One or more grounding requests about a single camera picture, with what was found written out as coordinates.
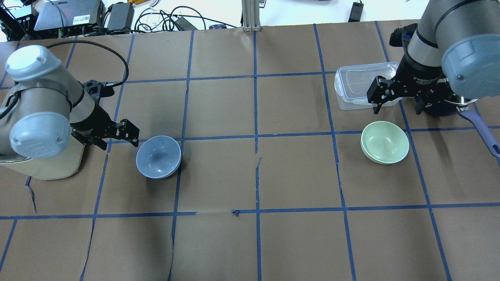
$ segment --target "blue bowl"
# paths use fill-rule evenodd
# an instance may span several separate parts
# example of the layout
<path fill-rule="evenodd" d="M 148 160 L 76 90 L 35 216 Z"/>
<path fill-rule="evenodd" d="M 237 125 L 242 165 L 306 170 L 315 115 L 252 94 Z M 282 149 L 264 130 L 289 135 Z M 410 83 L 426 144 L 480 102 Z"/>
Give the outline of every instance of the blue bowl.
<path fill-rule="evenodd" d="M 181 158 L 181 147 L 177 141 L 166 135 L 158 135 L 140 146 L 135 164 L 145 177 L 163 179 L 175 173 Z"/>

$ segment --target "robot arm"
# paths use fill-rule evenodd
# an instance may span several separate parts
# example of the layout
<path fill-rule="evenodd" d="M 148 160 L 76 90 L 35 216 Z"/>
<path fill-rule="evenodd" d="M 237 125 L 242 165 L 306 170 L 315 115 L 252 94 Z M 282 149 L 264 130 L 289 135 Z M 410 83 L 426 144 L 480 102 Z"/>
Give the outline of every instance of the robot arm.
<path fill-rule="evenodd" d="M 89 94 L 101 85 L 79 83 L 47 48 L 20 48 L 5 66 L 16 85 L 0 104 L 0 162 L 54 157 L 70 135 L 103 150 L 103 138 L 139 145 L 139 129 L 127 119 L 113 122 Z"/>
<path fill-rule="evenodd" d="M 500 95 L 499 17 L 496 0 L 430 0 L 418 27 L 398 31 L 404 57 L 394 78 L 377 76 L 367 92 L 374 113 L 399 97 L 419 97 L 419 114 L 451 96 Z"/>

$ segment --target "bowl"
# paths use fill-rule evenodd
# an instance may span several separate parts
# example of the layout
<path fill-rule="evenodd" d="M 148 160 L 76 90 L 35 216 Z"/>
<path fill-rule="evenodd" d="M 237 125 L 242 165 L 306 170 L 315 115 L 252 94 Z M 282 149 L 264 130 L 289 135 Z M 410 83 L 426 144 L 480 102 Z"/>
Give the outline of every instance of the bowl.
<path fill-rule="evenodd" d="M 405 132 L 387 121 L 368 124 L 361 133 L 364 155 L 379 164 L 394 164 L 403 160 L 410 150 Z"/>
<path fill-rule="evenodd" d="M 135 165 L 145 177 L 163 179 L 175 173 L 181 164 L 181 158 L 181 147 L 175 139 L 157 135 L 140 146 L 135 156 Z"/>

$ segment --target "white label sticker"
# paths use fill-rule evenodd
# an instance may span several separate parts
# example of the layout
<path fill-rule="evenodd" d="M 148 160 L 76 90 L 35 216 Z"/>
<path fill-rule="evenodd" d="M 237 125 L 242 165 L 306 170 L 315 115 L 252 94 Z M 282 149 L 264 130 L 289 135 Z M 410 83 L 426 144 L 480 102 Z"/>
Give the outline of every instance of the white label sticker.
<path fill-rule="evenodd" d="M 91 15 L 85 14 L 85 15 L 79 15 L 75 16 L 73 18 L 73 25 L 82 25 L 82 24 L 88 24 L 91 19 Z"/>

